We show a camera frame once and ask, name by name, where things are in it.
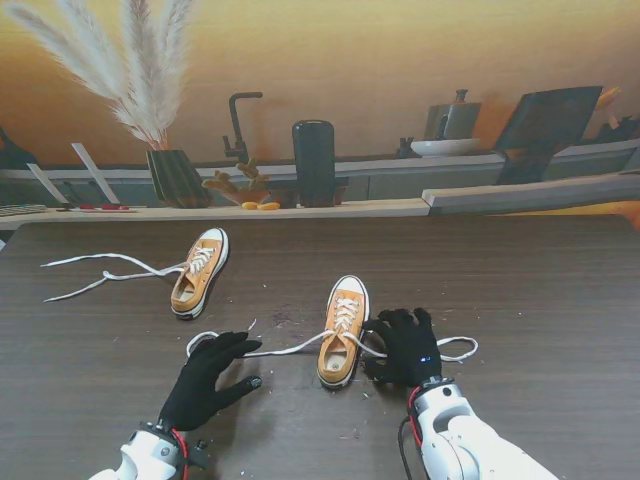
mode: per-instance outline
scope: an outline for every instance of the dark wooden table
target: dark wooden table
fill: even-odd
[[[169,310],[173,278],[108,282],[42,303],[102,270],[138,271],[109,259],[42,263],[119,252],[169,266],[212,226],[227,230],[231,256],[193,322]],[[2,478],[83,479],[117,468],[120,445],[155,419],[193,335],[257,319],[252,334],[264,348],[297,344],[322,330],[330,289],[347,273],[364,280],[373,312],[425,306],[438,336],[475,337],[477,355],[445,373],[558,478],[635,478],[640,236],[614,217],[24,226],[0,253]],[[193,478],[404,478],[396,432],[406,393],[377,389],[361,371],[327,392],[317,350],[237,362],[227,381],[260,374],[264,386],[197,432],[213,439],[216,461]],[[414,478],[423,478],[407,446]]]

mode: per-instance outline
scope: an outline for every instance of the white shoelace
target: white shoelace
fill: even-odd
[[[334,333],[336,333],[334,330],[325,330],[324,332],[319,333],[318,335],[310,338],[306,342],[303,342],[300,345],[296,345],[295,347],[285,348],[284,350],[275,350],[273,352],[251,352],[251,353],[247,353],[246,355],[244,355],[244,357],[248,358],[248,357],[266,357],[266,356],[270,356],[270,355],[290,355],[292,353],[299,352],[300,350],[302,350],[307,345],[309,345],[309,344],[311,344],[311,343],[313,343],[313,342],[315,342],[317,340],[324,339],[324,337],[326,337],[328,335],[333,335]],[[343,332],[342,335],[347,337],[347,338],[349,338],[350,340],[353,340],[360,348],[362,348],[365,352],[369,352],[371,355],[374,355],[374,356],[379,357],[379,358],[386,358],[387,357],[387,355],[385,353],[376,352],[375,350],[367,347],[364,343],[362,343],[360,341],[360,339],[358,337],[356,337],[351,332]],[[189,356],[191,356],[191,352],[193,351],[194,348],[196,348],[196,346],[198,345],[198,343],[200,341],[206,340],[208,338],[215,338],[217,336],[218,336],[218,334],[216,332],[209,331],[209,332],[199,333],[198,335],[193,337],[191,339],[191,341],[187,344],[187,358]],[[439,347],[442,346],[442,345],[446,345],[447,343],[451,343],[451,342],[467,342],[467,343],[472,344],[473,348],[471,350],[469,350],[467,353],[464,353],[464,354],[459,355],[457,357],[449,357],[447,355],[442,355],[441,354],[440,358],[442,359],[443,362],[458,362],[458,363],[462,363],[463,360],[469,358],[474,353],[476,353],[476,351],[478,350],[478,342],[474,338],[471,338],[471,337],[449,337],[449,338],[442,338],[442,339],[437,341]]]
[[[178,265],[173,265],[171,267],[163,268],[162,270],[156,270],[153,267],[150,267],[144,262],[140,260],[129,257],[128,255],[122,255],[120,253],[98,253],[96,255],[82,255],[80,257],[67,258],[65,260],[58,260],[56,262],[45,263],[44,265],[40,265],[40,267],[55,267],[56,265],[63,265],[65,263],[73,263],[78,262],[80,260],[85,260],[88,258],[120,258],[121,260],[126,260],[131,263],[135,263],[142,269],[146,270],[148,273],[135,273],[133,275],[113,275],[108,271],[102,272],[102,278],[96,282],[93,282],[90,285],[87,285],[80,290],[77,290],[73,293],[68,293],[66,295],[60,295],[59,297],[47,298],[44,303],[47,302],[55,302],[57,300],[64,300],[65,298],[75,297],[76,295],[80,295],[92,288],[96,288],[99,285],[102,285],[107,280],[131,280],[133,278],[144,278],[144,277],[164,277],[170,273],[174,272],[184,272],[187,268],[189,272],[194,275],[198,273],[200,270],[204,268],[204,266],[211,260],[213,253],[215,252],[215,248],[200,248],[196,247],[196,254],[194,255],[191,262],[187,263],[179,263]]]
[[[351,323],[356,319],[360,302],[342,297],[338,297],[336,300],[336,306],[334,307],[336,310],[334,314],[336,317],[335,328],[336,330],[342,328],[343,334],[346,334],[351,328]]]
[[[189,273],[191,273],[191,275],[195,275],[202,270],[204,266],[209,263],[209,260],[211,260],[211,256],[215,251],[215,248],[196,247],[196,254],[193,256],[193,260],[189,262]]]
[[[139,267],[141,267],[142,269],[146,270],[147,273],[135,273],[132,275],[113,275],[111,273],[109,273],[108,271],[103,271],[102,275],[103,278],[101,278],[100,280],[93,282],[90,285],[87,285],[86,287],[73,292],[73,293],[68,293],[67,295],[61,295],[59,297],[52,297],[52,298],[48,298],[46,299],[44,302],[55,302],[57,300],[63,300],[65,298],[70,298],[70,297],[75,297],[76,295],[80,295],[81,293],[84,293],[88,290],[91,290],[92,288],[95,288],[99,285],[102,285],[104,282],[106,282],[107,280],[131,280],[133,278],[144,278],[144,277],[164,277],[170,273],[174,273],[174,272],[184,272],[185,269],[189,268],[189,271],[191,272],[191,274],[197,273],[199,272],[202,268],[204,268],[204,266],[207,264],[207,262],[209,262],[209,260],[211,260],[211,257],[213,255],[213,252],[215,251],[215,249],[211,249],[211,248],[200,248],[200,247],[196,247],[197,251],[196,251],[196,255],[194,255],[193,260],[191,262],[189,262],[189,264],[186,263],[179,263],[178,265],[173,265],[171,267],[167,267],[167,268],[163,268],[162,270],[156,270],[153,267],[150,267],[149,265],[147,265],[146,263],[141,262],[138,259],[135,259],[133,257],[129,257],[127,255],[122,255],[120,253],[99,253],[96,255],[82,255],[80,257],[73,257],[73,258],[67,258],[65,260],[58,260],[56,262],[50,262],[50,263],[45,263],[44,265],[40,265],[41,267],[54,267],[56,265],[63,265],[65,263],[72,263],[72,262],[78,262],[80,260],[85,260],[85,259],[89,259],[89,258],[120,258],[121,260],[126,260],[128,262],[134,263],[136,265],[138,265]],[[335,327],[336,330],[339,330],[339,333],[346,338],[349,338],[350,340],[354,341],[360,348],[362,348],[364,351],[370,353],[371,355],[374,355],[376,357],[379,358],[386,358],[386,354],[384,353],[380,353],[380,352],[376,352],[375,350],[372,350],[371,348],[367,347],[365,344],[363,344],[360,339],[358,337],[356,337],[354,334],[352,334],[351,332],[349,332],[349,328],[351,328],[352,322],[353,320],[356,318],[356,313],[358,311],[358,307],[359,307],[359,303],[355,302],[354,300],[350,300],[350,299],[338,299],[337,301],[337,305],[336,305],[336,309],[338,309],[338,311],[336,312],[336,321],[335,321]],[[291,348],[286,348],[284,350],[275,350],[273,352],[251,352],[251,353],[247,353],[245,355],[245,357],[266,357],[269,355],[290,355],[292,353],[296,353],[299,352],[300,350],[302,350],[304,347],[306,347],[307,345],[320,340],[320,339],[324,339],[325,337],[329,336],[329,335],[333,335],[336,332],[336,330],[325,330],[322,333],[319,333],[318,335],[310,338],[309,340],[307,340],[304,343],[301,343],[300,345],[297,345],[295,347],[291,347]],[[217,337],[218,334],[216,332],[213,331],[209,331],[209,332],[202,332],[198,335],[196,335],[195,337],[193,337],[191,339],[191,341],[187,344],[187,357],[189,357],[191,355],[191,351],[195,348],[196,344],[204,339],[205,337],[208,338],[212,338],[212,337]],[[468,351],[467,353],[463,354],[463,355],[459,355],[457,357],[449,357],[447,355],[441,355],[442,361],[444,362],[458,362],[458,363],[462,363],[462,360],[465,360],[469,357],[471,357],[474,353],[476,353],[476,350],[478,350],[478,342],[471,338],[471,337],[450,337],[450,338],[443,338],[438,340],[438,346],[442,346],[442,345],[446,345],[447,343],[451,343],[451,342],[467,342],[473,345],[473,348]]]

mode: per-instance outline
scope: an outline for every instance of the black faucet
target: black faucet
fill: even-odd
[[[224,154],[227,157],[238,157],[240,163],[249,162],[249,152],[247,152],[247,144],[242,140],[242,132],[240,132],[240,122],[238,121],[238,111],[236,110],[236,100],[239,98],[262,98],[262,92],[243,92],[234,93],[229,98],[229,111],[231,112],[231,121],[233,122],[233,132],[236,135],[235,148],[231,148],[229,137],[224,135]]]

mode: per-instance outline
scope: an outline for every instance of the orange canvas sneaker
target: orange canvas sneaker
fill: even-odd
[[[337,389],[349,383],[358,353],[358,345],[349,336],[361,339],[362,324],[368,317],[369,296],[364,284],[352,275],[342,277],[327,304],[326,329],[335,333],[324,339],[318,356],[318,377],[325,387]]]
[[[229,238],[221,228],[204,232],[191,247],[185,270],[171,292],[171,310],[181,320],[202,312],[212,280],[229,256]]]

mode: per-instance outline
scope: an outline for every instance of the kettle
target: kettle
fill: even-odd
[[[453,103],[434,105],[429,108],[425,140],[460,140],[471,138],[473,127],[480,113],[481,103],[467,103],[469,90],[456,90]]]

